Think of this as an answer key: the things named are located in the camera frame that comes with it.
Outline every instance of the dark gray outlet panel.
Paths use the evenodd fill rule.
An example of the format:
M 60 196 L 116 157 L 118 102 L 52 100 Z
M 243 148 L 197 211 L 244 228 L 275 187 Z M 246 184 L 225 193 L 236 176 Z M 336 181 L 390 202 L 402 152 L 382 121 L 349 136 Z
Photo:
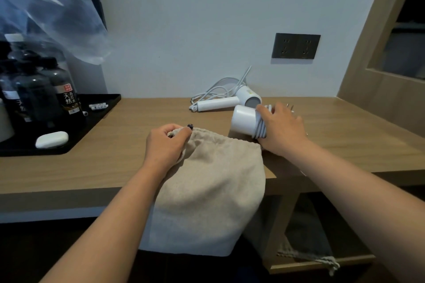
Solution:
M 313 59 L 320 35 L 277 33 L 272 58 Z

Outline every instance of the hand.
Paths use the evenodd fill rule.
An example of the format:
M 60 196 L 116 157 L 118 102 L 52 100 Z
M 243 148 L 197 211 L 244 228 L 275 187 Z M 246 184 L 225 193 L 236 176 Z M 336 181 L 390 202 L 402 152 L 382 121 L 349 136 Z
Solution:
M 157 129 L 152 129 L 146 138 L 146 152 L 143 167 L 152 168 L 162 177 L 177 162 L 182 153 L 183 146 L 192 134 L 189 127 L 184 127 L 173 138 L 167 136 L 168 132 L 179 129 L 182 126 L 167 124 Z
M 266 138 L 259 138 L 258 142 L 268 151 L 284 156 L 294 146 L 307 140 L 304 122 L 301 117 L 294 117 L 291 110 L 282 103 L 277 102 L 273 114 L 261 104 L 257 111 L 266 124 Z

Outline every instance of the power cord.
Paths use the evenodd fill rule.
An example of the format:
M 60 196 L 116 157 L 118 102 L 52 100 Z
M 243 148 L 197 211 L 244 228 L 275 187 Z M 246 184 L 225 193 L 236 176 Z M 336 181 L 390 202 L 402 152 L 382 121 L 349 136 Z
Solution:
M 199 93 L 196 94 L 193 98 L 190 99 L 190 102 L 192 103 L 192 105 L 189 107 L 190 110 L 192 110 L 192 112 L 196 112 L 198 110 L 198 102 L 199 101 L 208 101 L 210 99 L 222 99 L 222 98 L 229 98 L 232 96 L 235 96 L 236 92 L 243 87 L 244 85 L 247 84 L 246 82 L 246 78 L 247 75 L 249 73 L 249 71 L 251 70 L 251 67 L 248 67 L 248 69 L 245 71 L 245 74 L 242 76 L 241 79 L 238 80 L 238 82 L 236 83 L 235 86 L 233 86 L 230 90 L 228 90 L 227 88 L 225 88 L 222 85 L 218 85 L 220 84 L 220 82 L 226 80 L 226 79 L 230 79 L 233 77 L 225 77 L 222 78 L 220 81 L 216 82 L 212 87 L 210 87 L 208 89 L 208 91 L 204 92 L 204 93 Z M 224 93 L 217 93 L 217 92 L 213 92 L 216 89 L 223 89 L 225 92 Z

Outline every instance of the white soap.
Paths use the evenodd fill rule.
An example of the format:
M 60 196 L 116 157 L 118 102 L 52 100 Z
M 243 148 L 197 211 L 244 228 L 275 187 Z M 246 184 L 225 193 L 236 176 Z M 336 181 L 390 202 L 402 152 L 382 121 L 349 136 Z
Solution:
M 68 139 L 68 134 L 65 131 L 48 133 L 37 138 L 37 141 L 35 141 L 35 147 L 37 149 L 58 147 L 60 145 L 66 144 Z

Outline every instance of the desk surface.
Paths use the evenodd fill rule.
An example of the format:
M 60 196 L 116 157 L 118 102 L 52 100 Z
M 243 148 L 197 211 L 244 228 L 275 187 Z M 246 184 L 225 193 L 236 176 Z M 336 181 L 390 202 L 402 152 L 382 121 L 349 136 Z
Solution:
M 276 100 L 295 105 L 312 141 L 360 168 L 374 173 L 425 169 L 424 138 L 352 104 L 338 98 L 263 101 Z M 0 157 L 0 194 L 121 187 L 142 164 L 149 130 L 166 123 L 192 123 L 228 135 L 232 110 L 192 113 L 188 107 L 180 98 L 123 99 L 66 154 Z M 264 161 L 268 180 L 285 170 L 282 158 L 269 154 Z

